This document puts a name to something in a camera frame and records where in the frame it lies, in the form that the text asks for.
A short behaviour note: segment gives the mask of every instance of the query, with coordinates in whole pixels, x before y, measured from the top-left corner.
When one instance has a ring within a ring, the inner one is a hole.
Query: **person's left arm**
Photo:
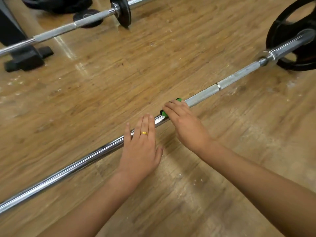
[[[133,139],[126,125],[120,165],[98,191],[42,232],[40,237],[94,237],[128,199],[139,183],[159,165],[163,149],[156,149],[153,116],[141,117]]]

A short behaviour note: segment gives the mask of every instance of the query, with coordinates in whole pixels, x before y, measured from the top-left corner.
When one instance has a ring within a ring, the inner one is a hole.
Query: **person's left hand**
[[[163,148],[156,149],[155,120],[152,115],[140,117],[133,138],[129,123],[125,127],[124,148],[118,172],[135,187],[159,165]]]

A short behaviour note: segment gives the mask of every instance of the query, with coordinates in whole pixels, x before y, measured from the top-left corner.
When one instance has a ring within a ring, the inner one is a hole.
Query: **green and black object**
[[[168,117],[168,115],[166,114],[166,112],[164,112],[163,110],[160,111],[160,115],[165,116],[165,117]]]

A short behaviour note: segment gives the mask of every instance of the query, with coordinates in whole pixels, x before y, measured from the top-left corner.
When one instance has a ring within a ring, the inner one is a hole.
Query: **hand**
[[[176,127],[177,137],[189,150],[200,156],[212,140],[201,121],[184,101],[173,100],[162,107]]]
[[[156,149],[155,133],[154,117],[148,114],[140,117],[133,139],[129,123],[125,127],[124,148],[118,172],[124,174],[135,188],[160,163],[163,148]]]

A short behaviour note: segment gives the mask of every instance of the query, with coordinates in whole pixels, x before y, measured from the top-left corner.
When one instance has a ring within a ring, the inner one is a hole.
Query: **wood grain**
[[[28,35],[72,21],[6,0]],[[93,8],[110,7],[93,0]],[[252,62],[295,0],[155,0],[38,46],[55,54],[30,72],[0,67],[0,201]],[[1,58],[2,62],[9,56]],[[263,68],[192,108],[221,143],[316,191],[315,71]],[[161,165],[99,236],[281,236],[166,123]],[[100,187],[121,150],[0,216],[0,236],[36,236]]]

